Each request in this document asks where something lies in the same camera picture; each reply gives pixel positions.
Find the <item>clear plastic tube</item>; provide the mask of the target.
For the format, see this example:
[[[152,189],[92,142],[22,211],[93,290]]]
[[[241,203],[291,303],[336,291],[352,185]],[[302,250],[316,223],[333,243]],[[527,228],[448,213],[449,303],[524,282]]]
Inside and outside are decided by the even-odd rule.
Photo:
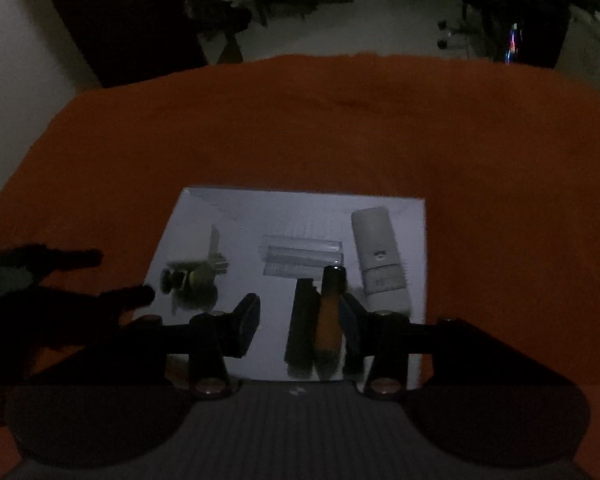
[[[319,281],[326,266],[343,266],[343,247],[338,240],[316,240],[265,235],[259,254],[263,274],[276,278],[310,278]]]

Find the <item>black rectangular stick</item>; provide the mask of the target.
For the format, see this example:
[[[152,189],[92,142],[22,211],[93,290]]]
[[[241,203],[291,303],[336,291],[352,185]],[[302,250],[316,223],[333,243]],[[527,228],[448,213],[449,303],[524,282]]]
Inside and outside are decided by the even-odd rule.
[[[310,278],[299,278],[294,289],[285,362],[297,370],[313,367],[321,295]]]

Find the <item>white remote control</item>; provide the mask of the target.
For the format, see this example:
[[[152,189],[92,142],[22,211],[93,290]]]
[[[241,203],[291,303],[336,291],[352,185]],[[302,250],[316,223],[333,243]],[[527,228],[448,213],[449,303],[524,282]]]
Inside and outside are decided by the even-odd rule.
[[[351,226],[367,307],[410,315],[411,295],[388,209],[353,211]]]

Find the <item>black and amber lighter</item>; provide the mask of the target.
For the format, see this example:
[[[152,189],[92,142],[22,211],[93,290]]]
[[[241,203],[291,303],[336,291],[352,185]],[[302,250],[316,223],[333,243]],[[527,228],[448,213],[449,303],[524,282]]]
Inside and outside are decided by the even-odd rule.
[[[322,276],[321,305],[315,333],[316,357],[322,362],[339,360],[342,329],[339,322],[340,299],[347,291],[344,266],[325,266]]]

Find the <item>red blanket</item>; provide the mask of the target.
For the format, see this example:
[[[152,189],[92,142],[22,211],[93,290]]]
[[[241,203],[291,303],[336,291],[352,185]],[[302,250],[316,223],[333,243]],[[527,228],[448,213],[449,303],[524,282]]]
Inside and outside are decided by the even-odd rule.
[[[79,94],[0,194],[0,250],[97,248],[50,284],[141,281],[183,188],[420,197],[427,314],[581,385],[600,479],[600,92],[551,70],[287,55]]]

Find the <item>key bunch with fob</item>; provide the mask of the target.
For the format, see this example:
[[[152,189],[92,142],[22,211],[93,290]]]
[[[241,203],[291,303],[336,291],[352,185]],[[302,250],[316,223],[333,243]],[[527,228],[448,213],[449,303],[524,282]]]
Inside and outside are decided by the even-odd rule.
[[[166,239],[166,264],[160,290],[171,298],[173,313],[211,311],[218,301],[215,279],[228,270],[220,252],[220,232],[211,221],[174,226]]]

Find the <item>glowing rgb device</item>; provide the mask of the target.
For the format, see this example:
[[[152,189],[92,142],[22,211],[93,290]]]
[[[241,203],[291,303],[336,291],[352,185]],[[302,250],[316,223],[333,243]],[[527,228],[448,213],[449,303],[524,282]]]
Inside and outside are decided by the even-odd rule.
[[[518,28],[518,24],[514,23],[509,29],[508,33],[508,44],[504,54],[505,64],[514,64],[519,62],[520,43],[520,29]]]

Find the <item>white box lid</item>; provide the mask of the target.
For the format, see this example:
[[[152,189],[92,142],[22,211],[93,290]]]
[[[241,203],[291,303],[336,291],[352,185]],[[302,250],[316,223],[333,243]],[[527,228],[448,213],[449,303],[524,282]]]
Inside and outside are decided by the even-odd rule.
[[[426,312],[426,219],[425,203],[417,198],[186,188],[166,224],[146,281],[154,287],[160,285],[166,264],[166,239],[174,226],[213,222],[220,232],[220,252],[228,260],[228,270],[215,279],[219,296],[209,313],[230,312],[248,292],[259,295],[262,304],[260,325],[246,356],[228,359],[228,371],[256,382],[318,382],[321,375],[317,372],[294,370],[285,362],[298,280],[264,275],[259,246],[265,235],[338,240],[343,247],[348,291],[370,311],[358,267],[351,214],[376,207],[389,211],[411,295],[409,317],[422,324]],[[162,292],[157,292],[151,306],[140,312],[159,315],[166,325],[185,324],[202,313],[173,313],[171,298]]]

